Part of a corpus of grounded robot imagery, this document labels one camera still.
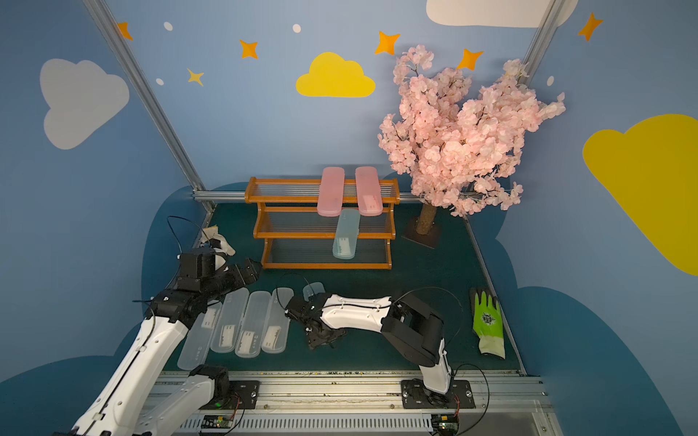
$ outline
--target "green work glove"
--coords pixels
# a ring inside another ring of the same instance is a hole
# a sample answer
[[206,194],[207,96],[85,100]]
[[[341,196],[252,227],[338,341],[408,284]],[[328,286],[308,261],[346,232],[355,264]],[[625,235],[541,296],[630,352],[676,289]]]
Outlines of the green work glove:
[[494,354],[504,359],[504,324],[502,311],[488,292],[478,291],[475,295],[473,331],[480,337],[480,352]]

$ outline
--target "tree base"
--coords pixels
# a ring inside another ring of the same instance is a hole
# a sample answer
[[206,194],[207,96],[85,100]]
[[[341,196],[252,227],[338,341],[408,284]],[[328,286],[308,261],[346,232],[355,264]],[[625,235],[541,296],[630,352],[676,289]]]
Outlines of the tree base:
[[410,220],[410,222],[407,224],[407,230],[405,230],[405,234],[402,235],[402,237],[418,244],[422,244],[425,247],[436,248],[438,245],[438,240],[441,237],[441,226],[434,223],[431,226],[429,233],[419,234],[417,233],[417,220],[419,220],[418,216],[415,216]]

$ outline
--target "wooden shoe rack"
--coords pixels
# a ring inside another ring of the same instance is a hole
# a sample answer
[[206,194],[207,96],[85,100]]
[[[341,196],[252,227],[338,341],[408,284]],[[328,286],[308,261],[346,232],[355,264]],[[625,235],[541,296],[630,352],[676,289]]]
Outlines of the wooden shoe rack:
[[[250,179],[245,201],[257,203],[254,237],[265,240],[264,268],[391,269],[390,241],[395,239],[393,213],[395,205],[400,203],[397,179],[380,181],[383,213],[361,217],[356,256],[350,260],[332,255],[339,217],[318,215],[319,194],[319,179]],[[343,203],[357,208],[355,180],[344,181]]]

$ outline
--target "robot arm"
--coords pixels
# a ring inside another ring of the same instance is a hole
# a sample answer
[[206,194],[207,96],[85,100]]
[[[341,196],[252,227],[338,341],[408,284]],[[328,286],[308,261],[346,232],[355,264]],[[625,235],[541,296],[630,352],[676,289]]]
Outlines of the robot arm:
[[244,267],[216,268],[217,257],[210,247],[180,255],[177,288],[163,290],[151,301],[152,311],[141,323],[131,348],[68,435],[170,436],[197,409],[229,396],[228,371],[199,366],[189,374],[182,390],[147,416],[140,415],[165,362],[207,304],[259,277],[261,265],[257,262],[246,260]]
[[444,350],[443,320],[411,294],[380,299],[317,294],[309,302],[294,296],[286,316],[303,324],[311,349],[334,342],[347,328],[382,333],[405,359],[419,366],[427,389],[448,392],[451,368]]

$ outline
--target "pink flower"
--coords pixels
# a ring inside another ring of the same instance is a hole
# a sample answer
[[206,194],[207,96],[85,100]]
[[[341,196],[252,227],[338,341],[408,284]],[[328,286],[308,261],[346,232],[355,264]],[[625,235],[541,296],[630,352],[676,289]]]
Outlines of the pink flower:
[[[401,121],[388,115],[380,125],[378,145],[388,154],[392,168],[412,175],[412,192],[422,201],[451,208],[464,216],[486,205],[506,210],[520,203],[523,188],[513,183],[509,193],[498,178],[509,177],[521,162],[524,133],[564,112],[564,94],[548,105],[522,84],[525,76],[520,60],[508,61],[505,74],[480,97],[458,102],[472,84],[462,70],[446,68],[432,79],[409,77],[414,68],[431,67],[433,53],[423,45],[410,48],[397,61],[395,83],[399,86]],[[476,195],[462,196],[461,189],[474,182]]]

